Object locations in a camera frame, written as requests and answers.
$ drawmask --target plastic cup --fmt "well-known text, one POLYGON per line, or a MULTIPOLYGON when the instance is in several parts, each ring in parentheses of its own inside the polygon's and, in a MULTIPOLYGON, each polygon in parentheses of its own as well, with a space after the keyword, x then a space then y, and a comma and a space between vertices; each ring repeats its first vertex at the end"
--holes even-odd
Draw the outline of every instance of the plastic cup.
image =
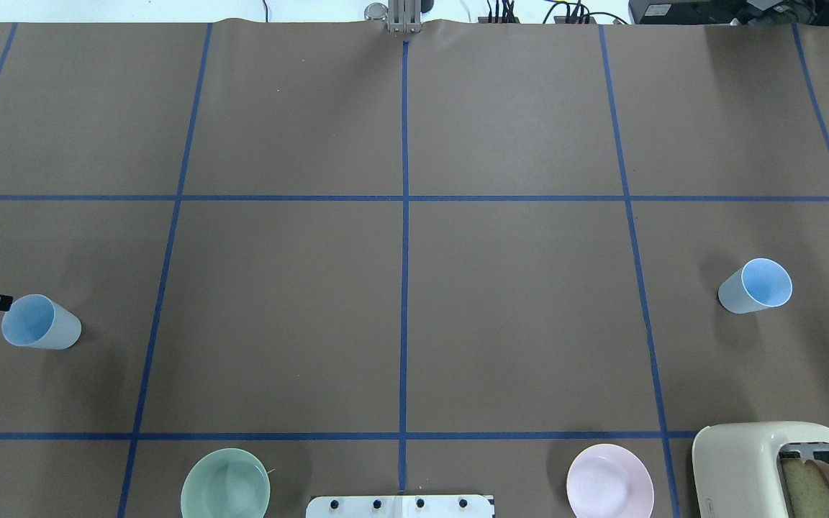
POLYGON ((262 518, 271 499, 264 465, 251 453, 226 448, 191 468, 181 488, 184 518, 262 518))
POLYGON ((733 314, 776 308, 792 297, 792 278, 779 263, 750 259, 718 288, 718 301, 733 314))
POLYGON ((2 335, 11 345, 64 350, 82 334, 82 322, 43 295, 25 295, 2 316, 2 335))
POLYGON ((593 445, 579 453, 566 491, 578 518, 649 518, 654 509, 648 469, 622 446, 593 445))

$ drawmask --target pink plate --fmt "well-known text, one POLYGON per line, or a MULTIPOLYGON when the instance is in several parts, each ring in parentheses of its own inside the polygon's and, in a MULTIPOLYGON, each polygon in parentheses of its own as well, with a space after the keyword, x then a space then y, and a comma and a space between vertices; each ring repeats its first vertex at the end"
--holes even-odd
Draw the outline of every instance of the pink plate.
POLYGON ((578 518, 649 518, 654 508, 648 469, 621 446, 593 445, 579 453, 566 490, 578 518))

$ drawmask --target bread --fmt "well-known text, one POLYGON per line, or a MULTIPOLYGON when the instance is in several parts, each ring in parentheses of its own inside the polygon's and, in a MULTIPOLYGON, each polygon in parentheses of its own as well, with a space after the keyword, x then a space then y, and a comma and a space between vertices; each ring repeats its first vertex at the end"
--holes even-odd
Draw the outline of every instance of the bread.
POLYGON ((794 518, 829 518, 829 463, 782 459, 782 474, 794 518))

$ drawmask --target cable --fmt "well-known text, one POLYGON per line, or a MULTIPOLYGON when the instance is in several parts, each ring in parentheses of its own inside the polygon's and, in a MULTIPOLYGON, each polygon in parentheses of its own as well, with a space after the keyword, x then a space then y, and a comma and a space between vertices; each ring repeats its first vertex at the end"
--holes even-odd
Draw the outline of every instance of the cable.
POLYGON ((549 7, 549 12, 545 13, 545 17, 543 19, 543 23, 549 21, 549 16, 552 14, 552 11, 556 10, 557 6, 565 6, 565 16, 568 16, 568 13, 571 11, 571 4, 567 2, 553 2, 552 6, 549 7))
POLYGON ((588 7, 586 7, 585 4, 582 4, 580 2, 578 2, 576 4, 572 3, 572 2, 561 2, 561 1, 553 2, 553 6, 549 7, 549 12, 545 13, 543 23, 546 23, 547 21, 549 21, 550 14, 552 14, 553 10, 556 10, 557 6, 565 6, 566 7, 566 9, 565 9, 565 18, 566 18, 565 23, 567 23, 570 19, 580 20, 580 17, 585 17, 586 16, 586 14, 585 14, 586 12, 588 12, 588 13, 590 12, 590 9, 588 9, 588 7), (571 6, 575 6, 575 12, 574 13, 571 12, 571 6))
POLYGON ((595 14, 606 14, 606 16, 608 16, 608 17, 614 17, 615 19, 618 19, 619 23, 622 23, 622 25, 628 25, 628 23, 624 19, 621 19, 621 17, 618 17, 618 16, 616 16, 616 14, 613 14, 613 13, 604 13, 602 11, 597 11, 596 13, 586 14, 586 17, 588 17, 588 20, 590 20, 590 17, 594 16, 595 14))
POLYGON ((469 23, 471 23, 471 21, 473 21, 473 19, 471 18, 471 10, 469 9, 469 6, 466 6, 466 1, 460 0, 460 6, 463 7, 463 10, 466 12, 466 16, 469 19, 469 23))

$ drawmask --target mint green bowl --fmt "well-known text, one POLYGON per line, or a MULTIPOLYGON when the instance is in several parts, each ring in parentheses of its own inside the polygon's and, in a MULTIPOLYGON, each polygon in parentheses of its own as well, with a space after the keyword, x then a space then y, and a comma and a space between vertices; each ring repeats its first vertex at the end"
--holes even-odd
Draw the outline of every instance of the mint green bowl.
POLYGON ((195 463, 181 488, 184 518, 262 518, 271 499, 264 465, 237 448, 216 450, 195 463))

